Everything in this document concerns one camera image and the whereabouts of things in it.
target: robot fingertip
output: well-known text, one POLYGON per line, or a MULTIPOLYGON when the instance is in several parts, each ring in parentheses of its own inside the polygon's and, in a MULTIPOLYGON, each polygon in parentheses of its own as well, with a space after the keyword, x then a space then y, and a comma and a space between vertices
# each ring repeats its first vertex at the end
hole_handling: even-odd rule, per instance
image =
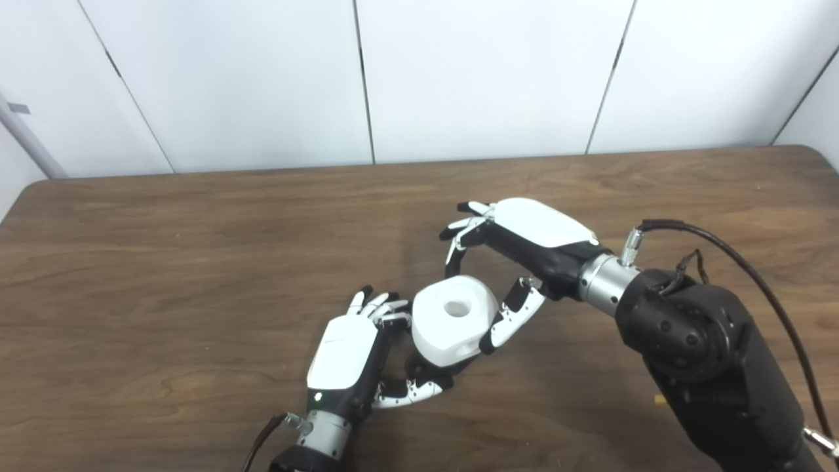
POLYGON ((440 231, 440 241, 448 241, 457 236, 458 229, 446 228, 440 231))

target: white plastic object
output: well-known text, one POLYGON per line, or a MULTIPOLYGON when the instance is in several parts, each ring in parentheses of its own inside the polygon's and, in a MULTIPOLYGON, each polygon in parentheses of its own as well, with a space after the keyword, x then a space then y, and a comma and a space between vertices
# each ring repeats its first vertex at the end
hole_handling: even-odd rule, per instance
POLYGON ((378 330, 366 317, 342 315, 326 325, 309 366, 306 385, 316 390, 350 388, 361 377, 378 330))
POLYGON ((508 198, 492 209, 495 223, 545 248, 597 241, 589 228, 563 212, 530 198, 508 198))
POLYGON ((440 367, 480 354, 478 342, 498 311, 495 296, 469 275, 439 281, 414 298, 411 334, 419 353, 440 367))

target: wooden table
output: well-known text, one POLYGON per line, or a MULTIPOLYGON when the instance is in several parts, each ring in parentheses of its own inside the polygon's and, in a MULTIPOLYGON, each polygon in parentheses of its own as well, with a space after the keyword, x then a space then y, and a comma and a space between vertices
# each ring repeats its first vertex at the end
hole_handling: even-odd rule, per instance
MULTIPOLYGON (((321 331, 359 286, 411 296, 439 280, 455 204, 513 196, 614 249, 642 218, 721 235, 789 309, 839 426, 839 179, 812 149, 119 177, 34 184, 0 225, 0 469, 237 470, 269 416, 302 410, 321 331)), ((678 233, 650 235, 638 263, 670 268, 695 247, 752 309, 816 424, 788 339, 735 265, 678 233)), ((489 249, 464 272, 498 296, 523 274, 489 249)), ((453 390, 376 414, 355 460, 716 470, 655 393, 612 319, 550 303, 453 390)), ((275 433, 253 470, 292 441, 275 433)))

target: cable connector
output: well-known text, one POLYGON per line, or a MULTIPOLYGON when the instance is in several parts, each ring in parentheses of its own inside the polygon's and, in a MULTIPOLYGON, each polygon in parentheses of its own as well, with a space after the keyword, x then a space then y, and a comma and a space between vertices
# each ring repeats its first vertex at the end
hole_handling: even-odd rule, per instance
POLYGON ((295 415, 292 412, 285 413, 285 419, 283 420, 283 424, 287 424, 292 428, 300 431, 300 434, 304 436, 312 432, 312 423, 309 420, 305 420, 301 418, 299 415, 295 415))
POLYGON ((839 459, 839 443, 835 439, 828 438, 824 434, 819 433, 815 429, 810 429, 807 426, 804 426, 803 433, 804 438, 818 446, 825 456, 831 459, 839 459))
POLYGON ((623 252, 618 259, 618 263, 624 267, 635 264, 635 258, 638 256, 638 249, 641 247, 641 241, 643 240, 644 232, 638 228, 632 228, 629 236, 627 236, 627 242, 623 245, 623 252))

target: hole in object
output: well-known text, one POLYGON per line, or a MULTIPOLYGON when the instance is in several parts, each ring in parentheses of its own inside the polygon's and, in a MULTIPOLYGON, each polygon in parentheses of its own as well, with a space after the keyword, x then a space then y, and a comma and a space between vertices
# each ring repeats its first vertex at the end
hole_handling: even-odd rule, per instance
POLYGON ((449 316, 455 318, 465 317, 472 310, 472 304, 461 300, 452 300, 451 302, 446 302, 443 305, 443 309, 446 310, 446 313, 449 313, 449 316))

